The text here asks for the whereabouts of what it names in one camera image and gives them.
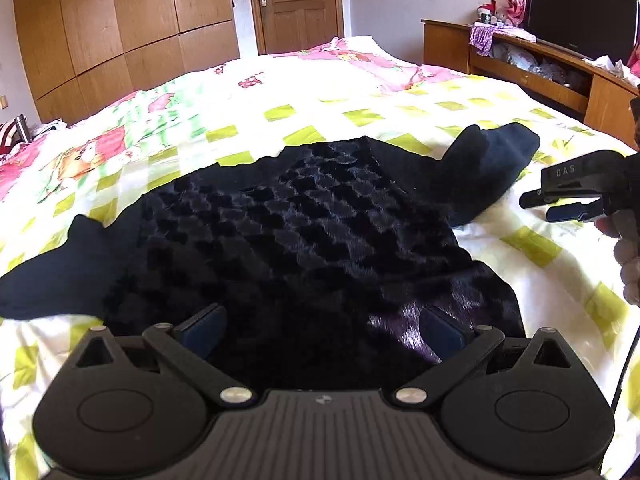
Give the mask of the right hand holding gripper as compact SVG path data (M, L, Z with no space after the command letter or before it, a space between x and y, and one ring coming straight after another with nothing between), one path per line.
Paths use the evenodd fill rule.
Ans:
M628 304L639 304L639 231L631 210L617 211L596 221L605 235L616 238L614 257L620 265L620 279L624 284L624 298Z

